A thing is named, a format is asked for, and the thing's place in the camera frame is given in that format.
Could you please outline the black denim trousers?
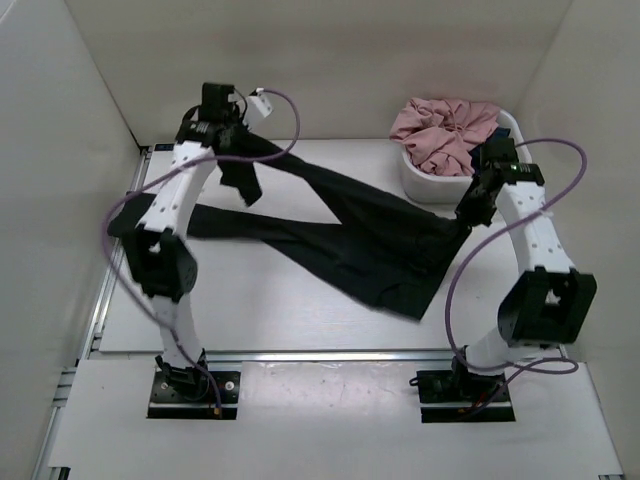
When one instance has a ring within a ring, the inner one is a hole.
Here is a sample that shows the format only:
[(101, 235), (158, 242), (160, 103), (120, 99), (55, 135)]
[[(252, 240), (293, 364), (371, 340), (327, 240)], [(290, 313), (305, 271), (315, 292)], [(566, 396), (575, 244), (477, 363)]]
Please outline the black denim trousers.
[(188, 237), (261, 241), (372, 309), (420, 320), (471, 233), (459, 219), (283, 153), (253, 133), (239, 133), (217, 151), (270, 156), (269, 167), (304, 180), (337, 221), (294, 221), (198, 204)]

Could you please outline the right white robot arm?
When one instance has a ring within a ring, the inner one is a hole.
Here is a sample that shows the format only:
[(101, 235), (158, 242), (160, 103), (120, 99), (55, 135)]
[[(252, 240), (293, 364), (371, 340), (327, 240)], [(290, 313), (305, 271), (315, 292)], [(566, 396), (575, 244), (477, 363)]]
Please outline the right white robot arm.
[(474, 344), (454, 350), (449, 387), (470, 400), (508, 367), (549, 349), (576, 342), (597, 291), (591, 273), (581, 273), (556, 233), (552, 208), (582, 180), (587, 157), (577, 152), (580, 167), (574, 179), (552, 198), (546, 196), (540, 167), (523, 163), (513, 139), (484, 145), (480, 172), (456, 208), (459, 220), (470, 226), (490, 225), (495, 214), (505, 222), (472, 251), (508, 235), (518, 278), (501, 302), (497, 325)]

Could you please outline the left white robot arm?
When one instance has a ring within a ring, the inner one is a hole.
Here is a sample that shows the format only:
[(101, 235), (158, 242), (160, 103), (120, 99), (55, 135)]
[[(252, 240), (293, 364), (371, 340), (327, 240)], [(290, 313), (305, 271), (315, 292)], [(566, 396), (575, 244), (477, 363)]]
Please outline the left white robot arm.
[(228, 146), (243, 126), (235, 96), (231, 84), (202, 86), (200, 105), (183, 117), (176, 134), (169, 176), (159, 181), (136, 226), (122, 236), (132, 280), (150, 301), (152, 319), (160, 327), (164, 352), (158, 365), (175, 377), (175, 388), (188, 400), (206, 395), (210, 377), (199, 369), (204, 350), (190, 304), (198, 266), (186, 232), (201, 189), (216, 167), (215, 151)]

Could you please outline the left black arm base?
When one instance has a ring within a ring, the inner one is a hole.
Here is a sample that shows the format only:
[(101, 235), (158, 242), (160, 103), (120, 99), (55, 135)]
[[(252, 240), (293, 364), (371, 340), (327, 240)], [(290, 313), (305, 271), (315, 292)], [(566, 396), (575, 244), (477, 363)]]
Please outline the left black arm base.
[(215, 371), (219, 395), (197, 369), (176, 369), (155, 357), (157, 364), (147, 407), (148, 419), (235, 420), (241, 387), (240, 371)]

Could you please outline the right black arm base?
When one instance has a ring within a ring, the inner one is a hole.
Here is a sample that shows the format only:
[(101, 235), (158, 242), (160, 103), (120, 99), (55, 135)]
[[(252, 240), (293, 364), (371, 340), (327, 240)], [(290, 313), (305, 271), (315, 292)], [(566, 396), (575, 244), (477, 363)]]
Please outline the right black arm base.
[(423, 424), (509, 423), (516, 420), (506, 378), (420, 370), (409, 380), (417, 389)]

